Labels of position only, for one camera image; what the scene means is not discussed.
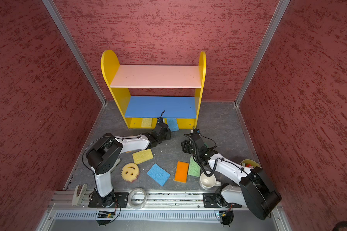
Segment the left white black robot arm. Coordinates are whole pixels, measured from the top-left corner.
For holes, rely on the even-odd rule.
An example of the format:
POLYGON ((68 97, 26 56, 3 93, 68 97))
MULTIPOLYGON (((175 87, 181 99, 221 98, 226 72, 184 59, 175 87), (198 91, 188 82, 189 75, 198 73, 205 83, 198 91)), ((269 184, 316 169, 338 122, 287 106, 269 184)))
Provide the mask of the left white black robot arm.
POLYGON ((96 195, 105 200, 113 198, 111 171, 121 153, 150 149, 170 139, 171 131, 164 122, 158 122, 152 132, 138 136, 119 137, 106 133, 86 151, 96 183, 96 195))

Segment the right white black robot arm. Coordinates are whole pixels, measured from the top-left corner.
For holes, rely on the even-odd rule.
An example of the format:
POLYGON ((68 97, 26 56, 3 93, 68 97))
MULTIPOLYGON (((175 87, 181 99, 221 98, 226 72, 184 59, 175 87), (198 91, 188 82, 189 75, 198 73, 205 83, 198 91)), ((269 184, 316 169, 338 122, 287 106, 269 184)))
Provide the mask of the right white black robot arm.
POLYGON ((212 177, 215 172, 232 180, 240 189, 222 184, 217 190, 218 204, 246 206, 260 220, 271 216, 273 209, 282 200, 275 184, 261 167, 245 167, 222 156, 214 147, 207 147, 196 130, 185 134, 182 151, 191 154, 202 173, 212 177))

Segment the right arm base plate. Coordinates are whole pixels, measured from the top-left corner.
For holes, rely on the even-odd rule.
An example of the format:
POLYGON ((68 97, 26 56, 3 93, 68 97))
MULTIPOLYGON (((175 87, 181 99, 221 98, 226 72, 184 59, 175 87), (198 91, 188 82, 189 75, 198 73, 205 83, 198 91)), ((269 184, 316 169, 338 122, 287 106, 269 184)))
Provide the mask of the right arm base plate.
POLYGON ((208 193, 205 192, 202 194, 203 197, 203 205, 205 208, 242 208, 242 205, 236 203, 228 203, 222 198, 222 196, 218 193, 208 193))

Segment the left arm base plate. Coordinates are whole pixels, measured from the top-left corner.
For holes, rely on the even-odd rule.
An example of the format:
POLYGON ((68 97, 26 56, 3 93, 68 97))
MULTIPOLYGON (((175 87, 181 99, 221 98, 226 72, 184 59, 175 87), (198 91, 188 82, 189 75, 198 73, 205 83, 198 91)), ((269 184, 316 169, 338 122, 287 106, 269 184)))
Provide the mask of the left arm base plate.
POLYGON ((100 197, 100 195, 94 191, 89 195, 89 208, 114 208, 119 206, 126 208, 128 203, 129 193, 112 192, 106 197, 100 197))

